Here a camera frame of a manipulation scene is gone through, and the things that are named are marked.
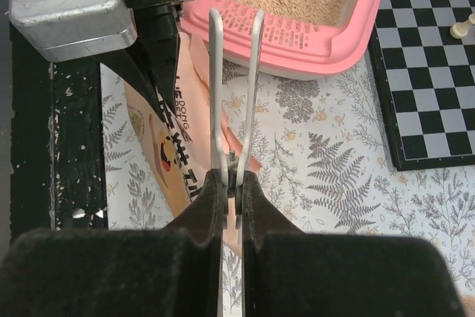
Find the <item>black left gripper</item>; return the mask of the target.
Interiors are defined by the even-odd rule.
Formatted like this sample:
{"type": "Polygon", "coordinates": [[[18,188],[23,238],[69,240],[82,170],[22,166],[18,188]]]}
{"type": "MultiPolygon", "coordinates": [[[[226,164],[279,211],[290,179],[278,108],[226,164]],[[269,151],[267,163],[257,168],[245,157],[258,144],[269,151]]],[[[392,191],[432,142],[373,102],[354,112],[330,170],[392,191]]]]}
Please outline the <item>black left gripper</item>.
{"type": "Polygon", "coordinates": [[[177,23],[183,4],[189,1],[193,0],[119,0],[114,19],[121,25],[135,26],[137,40],[126,49],[94,56],[135,89],[168,124],[176,114],[177,23]]]}

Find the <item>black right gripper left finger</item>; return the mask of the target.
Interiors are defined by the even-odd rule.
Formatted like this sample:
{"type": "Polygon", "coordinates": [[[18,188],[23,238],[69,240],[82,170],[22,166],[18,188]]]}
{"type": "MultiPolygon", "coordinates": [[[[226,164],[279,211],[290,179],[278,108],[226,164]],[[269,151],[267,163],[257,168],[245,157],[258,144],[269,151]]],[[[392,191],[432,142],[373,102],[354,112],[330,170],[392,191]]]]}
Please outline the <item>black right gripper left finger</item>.
{"type": "Polygon", "coordinates": [[[209,171],[162,229],[36,229],[1,263],[3,316],[221,316],[223,196],[209,171]]]}

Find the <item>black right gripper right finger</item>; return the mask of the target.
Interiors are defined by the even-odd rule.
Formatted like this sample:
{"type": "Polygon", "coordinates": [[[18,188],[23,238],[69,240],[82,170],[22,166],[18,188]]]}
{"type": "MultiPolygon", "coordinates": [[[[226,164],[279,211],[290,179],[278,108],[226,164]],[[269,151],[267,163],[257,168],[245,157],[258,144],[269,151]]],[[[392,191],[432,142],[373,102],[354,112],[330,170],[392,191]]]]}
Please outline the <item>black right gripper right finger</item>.
{"type": "Polygon", "coordinates": [[[421,238],[305,233],[248,171],[242,220],[245,316],[464,316],[439,251],[421,238]]]}

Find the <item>peach cat litter bag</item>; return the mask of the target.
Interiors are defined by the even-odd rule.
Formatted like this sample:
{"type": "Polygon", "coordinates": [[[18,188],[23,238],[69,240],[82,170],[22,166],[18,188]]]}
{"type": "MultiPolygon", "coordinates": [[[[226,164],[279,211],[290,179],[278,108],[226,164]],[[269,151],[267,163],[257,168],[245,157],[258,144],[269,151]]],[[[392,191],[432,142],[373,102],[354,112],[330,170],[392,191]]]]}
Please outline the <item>peach cat litter bag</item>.
{"type": "Polygon", "coordinates": [[[198,196],[211,168],[209,55],[203,40],[180,34],[175,110],[161,105],[156,114],[129,84],[125,98],[155,179],[173,216],[198,196]]]}

